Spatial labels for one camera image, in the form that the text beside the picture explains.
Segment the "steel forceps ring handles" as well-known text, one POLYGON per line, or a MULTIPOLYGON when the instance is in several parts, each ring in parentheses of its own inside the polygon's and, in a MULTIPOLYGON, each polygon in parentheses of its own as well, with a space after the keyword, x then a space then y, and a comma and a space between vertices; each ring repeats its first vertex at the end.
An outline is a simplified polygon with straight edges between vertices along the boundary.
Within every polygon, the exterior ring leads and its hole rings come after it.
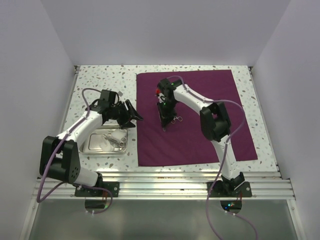
POLYGON ((172 124, 175 124, 176 122, 182 122, 183 118, 181 116, 174 116, 173 119, 171 120, 172 124))

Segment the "steel scissors ring handles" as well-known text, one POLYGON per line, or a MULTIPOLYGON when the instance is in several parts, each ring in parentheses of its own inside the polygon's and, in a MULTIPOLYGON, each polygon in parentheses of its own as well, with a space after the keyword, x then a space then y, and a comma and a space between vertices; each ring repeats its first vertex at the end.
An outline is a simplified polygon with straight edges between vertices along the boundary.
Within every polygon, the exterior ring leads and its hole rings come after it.
POLYGON ((126 142, 125 142, 125 141, 123 141, 122 139, 115 138, 115 137, 113 137, 113 136, 111 136, 111 135, 105 134, 105 135, 104 135, 104 138, 105 138, 106 140, 108 140, 108 141, 111 141, 112 143, 117 144, 120 148, 122 148, 122 147, 124 147, 124 146, 126 145, 126 142))

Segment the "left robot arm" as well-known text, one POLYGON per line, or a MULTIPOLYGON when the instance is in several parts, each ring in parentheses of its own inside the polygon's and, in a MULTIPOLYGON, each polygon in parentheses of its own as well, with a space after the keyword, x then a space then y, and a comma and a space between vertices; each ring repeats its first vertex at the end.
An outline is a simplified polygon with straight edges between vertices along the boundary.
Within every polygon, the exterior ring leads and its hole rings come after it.
POLYGON ((104 190, 101 174, 81 166, 79 147, 108 120, 117 121, 121 129, 129 129, 135 127, 132 120, 142 121, 143 117, 128 99, 118 103, 101 99, 93 101, 71 127, 57 136, 47 136, 43 140, 40 186, 44 185, 46 178, 52 178, 74 186, 86 186, 92 196, 101 195, 104 190))

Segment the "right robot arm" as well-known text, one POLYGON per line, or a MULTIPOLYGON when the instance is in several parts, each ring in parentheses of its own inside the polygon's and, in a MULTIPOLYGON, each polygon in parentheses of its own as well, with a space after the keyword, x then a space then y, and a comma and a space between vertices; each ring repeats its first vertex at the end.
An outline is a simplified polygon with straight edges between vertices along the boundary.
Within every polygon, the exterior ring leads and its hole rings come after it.
POLYGON ((214 183, 212 189, 220 196, 223 194, 228 197, 235 196, 245 183, 245 177, 238 168, 231 138, 244 125, 246 119, 243 118, 240 126, 231 132, 232 124, 225 103, 234 104, 241 111, 242 107, 231 100, 206 98, 185 84, 180 76, 173 82, 168 78, 162 79, 157 84, 156 95, 163 129, 177 118, 175 110, 177 103, 185 104, 198 113, 201 132, 212 143, 220 162, 219 175, 222 180, 214 183))

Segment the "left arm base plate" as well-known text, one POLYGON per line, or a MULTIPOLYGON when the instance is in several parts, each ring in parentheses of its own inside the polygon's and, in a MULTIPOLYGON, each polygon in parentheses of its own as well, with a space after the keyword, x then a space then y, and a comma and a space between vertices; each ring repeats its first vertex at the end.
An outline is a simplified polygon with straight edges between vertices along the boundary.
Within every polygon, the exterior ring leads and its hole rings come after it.
POLYGON ((75 197, 98 198, 119 196, 120 183, 118 181, 103 182, 101 186, 79 186, 75 189, 75 197))

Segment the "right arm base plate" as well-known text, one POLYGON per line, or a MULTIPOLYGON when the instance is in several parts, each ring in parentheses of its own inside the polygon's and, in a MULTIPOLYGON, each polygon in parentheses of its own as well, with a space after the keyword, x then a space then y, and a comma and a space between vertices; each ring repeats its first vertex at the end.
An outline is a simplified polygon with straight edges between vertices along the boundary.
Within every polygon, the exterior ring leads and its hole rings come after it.
POLYGON ((248 181, 231 190, 227 188, 222 180, 216 181, 209 195, 210 198, 250 198, 252 196, 251 186, 248 181))

